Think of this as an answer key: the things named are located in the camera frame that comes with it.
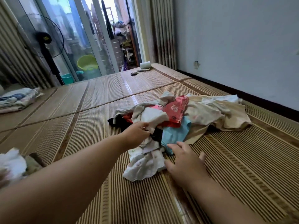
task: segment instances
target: wall outlet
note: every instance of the wall outlet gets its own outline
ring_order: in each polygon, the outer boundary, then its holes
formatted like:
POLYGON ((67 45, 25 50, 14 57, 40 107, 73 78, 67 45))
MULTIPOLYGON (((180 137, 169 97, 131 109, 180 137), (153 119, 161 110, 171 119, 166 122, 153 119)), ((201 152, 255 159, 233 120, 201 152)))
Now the wall outlet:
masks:
POLYGON ((194 69, 198 69, 200 64, 198 63, 198 61, 194 61, 193 65, 194 65, 194 69))

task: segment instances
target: curtain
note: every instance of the curtain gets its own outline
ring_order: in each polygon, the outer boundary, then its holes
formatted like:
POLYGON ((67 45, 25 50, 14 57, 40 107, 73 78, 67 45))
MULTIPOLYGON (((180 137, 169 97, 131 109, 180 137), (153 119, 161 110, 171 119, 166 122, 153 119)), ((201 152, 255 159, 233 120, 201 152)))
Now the curtain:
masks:
POLYGON ((176 70, 173 0, 141 0, 140 5, 140 26, 151 62, 176 70))
POLYGON ((51 73, 25 49, 17 31, 17 20, 5 0, 0 0, 0 72, 10 83, 20 83, 29 88, 54 87, 51 73))

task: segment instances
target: striped mat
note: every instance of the striped mat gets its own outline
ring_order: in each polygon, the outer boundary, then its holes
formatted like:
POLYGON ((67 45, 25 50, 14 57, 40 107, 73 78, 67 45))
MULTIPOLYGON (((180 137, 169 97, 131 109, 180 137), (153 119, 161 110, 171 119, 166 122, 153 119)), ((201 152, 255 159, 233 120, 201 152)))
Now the striped mat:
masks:
MULTIPOLYGON (((44 91, 27 109, 0 116, 0 152, 17 147, 22 154, 37 152, 50 164, 118 134, 107 120, 119 107, 157 99, 165 90, 175 96, 227 94, 162 65, 153 67, 134 77, 130 70, 44 91)), ((264 220, 275 222, 299 210, 299 124, 244 104, 251 127, 205 135, 192 148, 207 154, 213 179, 264 220)), ((211 223, 167 171, 129 182, 122 177, 128 163, 125 153, 78 223, 211 223)))

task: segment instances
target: white wall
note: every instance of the white wall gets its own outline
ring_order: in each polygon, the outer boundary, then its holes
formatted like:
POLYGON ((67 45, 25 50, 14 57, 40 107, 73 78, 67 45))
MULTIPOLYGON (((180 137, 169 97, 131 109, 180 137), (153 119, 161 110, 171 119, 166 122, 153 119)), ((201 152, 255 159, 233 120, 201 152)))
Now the white wall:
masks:
POLYGON ((178 69, 299 110, 299 0, 175 0, 174 8, 178 69))

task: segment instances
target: black baseboard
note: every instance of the black baseboard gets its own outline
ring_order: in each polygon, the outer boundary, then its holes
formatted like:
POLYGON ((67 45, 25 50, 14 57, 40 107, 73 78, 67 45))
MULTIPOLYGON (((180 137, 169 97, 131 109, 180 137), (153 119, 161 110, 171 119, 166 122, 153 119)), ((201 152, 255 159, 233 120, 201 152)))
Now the black baseboard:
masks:
POLYGON ((284 116, 284 117, 287 117, 291 120, 294 120, 296 122, 299 122, 299 111, 297 110, 294 110, 294 109, 291 109, 291 108, 288 108, 286 106, 283 106, 283 105, 280 105, 280 104, 277 104, 275 102, 272 102, 272 101, 268 101, 268 100, 265 100, 263 98, 260 98, 260 97, 256 97, 254 95, 251 95, 251 94, 248 94, 248 93, 245 93, 243 91, 240 91, 240 90, 236 90, 234 88, 231 88, 231 87, 228 87, 228 86, 225 86, 225 85, 222 85, 220 83, 217 83, 217 82, 213 82, 211 80, 208 80, 208 79, 204 79, 202 77, 199 77, 197 75, 193 75, 193 74, 190 74, 190 73, 187 73, 185 71, 181 71, 181 70, 177 70, 178 72, 181 72, 182 74, 184 75, 187 75, 189 77, 192 77, 198 81, 201 81, 203 83, 206 83, 210 86, 213 86, 219 90, 222 90, 224 92, 227 92, 229 94, 237 94, 239 98, 242 98, 248 102, 251 102, 255 105, 258 105, 264 109, 267 109, 271 112, 274 112, 274 113, 277 113, 281 116, 284 116))

